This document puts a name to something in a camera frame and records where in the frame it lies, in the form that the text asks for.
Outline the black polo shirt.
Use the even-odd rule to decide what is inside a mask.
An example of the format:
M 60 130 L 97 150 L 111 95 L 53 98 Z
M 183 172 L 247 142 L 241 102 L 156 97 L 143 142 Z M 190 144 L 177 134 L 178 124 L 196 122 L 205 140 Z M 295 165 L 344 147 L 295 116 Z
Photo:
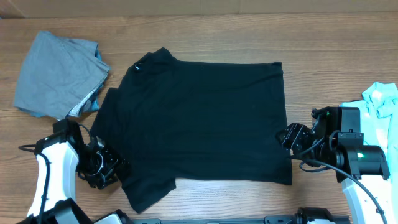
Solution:
M 282 65 L 177 60 L 165 48 L 128 68 L 108 90 L 91 134 L 128 164 L 118 171 L 141 213 L 178 178 L 292 183 Z

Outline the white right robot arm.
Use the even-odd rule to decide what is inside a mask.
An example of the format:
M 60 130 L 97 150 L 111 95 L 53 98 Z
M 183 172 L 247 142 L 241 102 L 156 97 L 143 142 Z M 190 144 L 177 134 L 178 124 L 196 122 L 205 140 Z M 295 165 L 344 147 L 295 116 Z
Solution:
M 335 171 L 352 217 L 301 208 L 292 223 L 397 223 L 387 157 L 380 146 L 365 144 L 359 108 L 313 109 L 312 118 L 311 128 L 292 123 L 276 138 L 302 171 Z

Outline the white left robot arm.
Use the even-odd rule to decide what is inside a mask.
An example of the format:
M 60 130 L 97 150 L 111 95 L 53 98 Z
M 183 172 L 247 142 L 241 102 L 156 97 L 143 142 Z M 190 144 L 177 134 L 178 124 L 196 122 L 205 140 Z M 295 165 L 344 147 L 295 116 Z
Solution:
M 34 201 L 24 223 L 91 223 L 76 203 L 75 179 L 103 189 L 118 181 L 117 172 L 128 163 L 101 138 L 85 143 L 83 125 L 63 119 L 53 124 L 53 134 L 35 144 L 19 146 L 32 152 L 39 165 Z

